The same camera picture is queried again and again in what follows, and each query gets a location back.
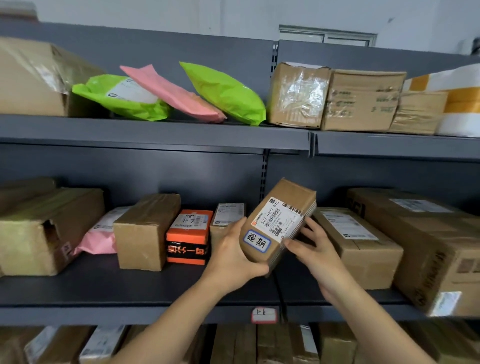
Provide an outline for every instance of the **forearm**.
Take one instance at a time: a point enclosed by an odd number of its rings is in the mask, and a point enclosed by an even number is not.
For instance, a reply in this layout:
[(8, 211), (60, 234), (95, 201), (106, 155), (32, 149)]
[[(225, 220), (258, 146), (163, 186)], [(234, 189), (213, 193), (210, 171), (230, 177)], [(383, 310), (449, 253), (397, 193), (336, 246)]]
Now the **forearm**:
[(205, 317), (221, 297), (214, 286), (200, 279), (120, 351), (111, 364), (179, 363)]
[(335, 306), (376, 364), (434, 363), (397, 322), (353, 280), (335, 296)]

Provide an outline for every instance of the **shelf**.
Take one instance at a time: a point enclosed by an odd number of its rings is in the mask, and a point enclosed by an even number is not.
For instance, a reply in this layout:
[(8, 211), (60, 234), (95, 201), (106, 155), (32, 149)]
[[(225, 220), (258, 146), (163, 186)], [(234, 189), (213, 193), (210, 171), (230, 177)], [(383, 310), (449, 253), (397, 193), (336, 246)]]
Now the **shelf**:
[[(320, 293), (317, 281), (293, 254), (287, 252), (275, 269), (285, 314), (290, 322), (344, 321), (340, 313)], [(401, 293), (389, 290), (368, 291), (397, 321), (418, 320), (425, 315)]]
[(73, 146), (162, 149), (162, 146), (214, 146), (310, 150), (309, 132), (241, 123), (79, 119), (0, 115), (0, 141)]
[[(54, 277), (0, 278), (0, 326), (150, 324), (203, 270), (171, 263), (161, 272), (124, 270), (116, 255), (82, 254)], [(248, 323), (257, 306), (279, 312), (273, 278), (253, 279), (228, 294), (205, 322)]]
[(480, 159), (480, 138), (315, 131), (318, 154)]

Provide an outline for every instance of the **shelf tag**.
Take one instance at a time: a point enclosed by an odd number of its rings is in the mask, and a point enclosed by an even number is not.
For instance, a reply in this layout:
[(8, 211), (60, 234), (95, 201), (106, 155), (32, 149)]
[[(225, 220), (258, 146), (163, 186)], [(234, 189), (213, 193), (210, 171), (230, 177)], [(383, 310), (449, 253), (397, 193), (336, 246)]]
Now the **shelf tag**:
[(256, 307), (252, 311), (253, 324), (276, 324), (278, 317), (276, 309), (271, 307)]

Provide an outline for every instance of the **blue-bordered sticker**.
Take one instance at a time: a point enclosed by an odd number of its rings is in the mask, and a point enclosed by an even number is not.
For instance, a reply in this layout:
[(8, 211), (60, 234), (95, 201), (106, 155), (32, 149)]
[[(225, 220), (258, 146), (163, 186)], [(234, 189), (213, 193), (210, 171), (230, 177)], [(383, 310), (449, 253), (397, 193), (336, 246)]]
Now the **blue-bordered sticker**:
[(248, 230), (243, 238), (243, 241), (247, 244), (250, 244), (262, 253), (265, 253), (270, 246), (270, 239), (266, 238), (255, 230)]

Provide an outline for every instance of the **hand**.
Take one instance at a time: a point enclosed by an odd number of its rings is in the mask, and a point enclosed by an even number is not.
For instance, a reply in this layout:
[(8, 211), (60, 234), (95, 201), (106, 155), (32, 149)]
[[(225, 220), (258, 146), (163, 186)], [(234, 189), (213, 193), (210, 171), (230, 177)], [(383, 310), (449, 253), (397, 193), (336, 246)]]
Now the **hand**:
[(201, 279), (213, 285), (222, 297), (242, 287), (252, 278), (268, 273), (266, 263), (249, 261), (240, 248), (240, 230), (246, 219), (232, 222), (227, 227), (224, 238), (215, 247), (202, 274)]
[(304, 227), (300, 232), (312, 240), (315, 247), (291, 239), (284, 239), (283, 243), (307, 266), (318, 281), (325, 299), (331, 304), (335, 304), (340, 291), (348, 290), (351, 284), (355, 284), (355, 281), (340, 260), (322, 227), (312, 218), (306, 218), (305, 222), (311, 230)]

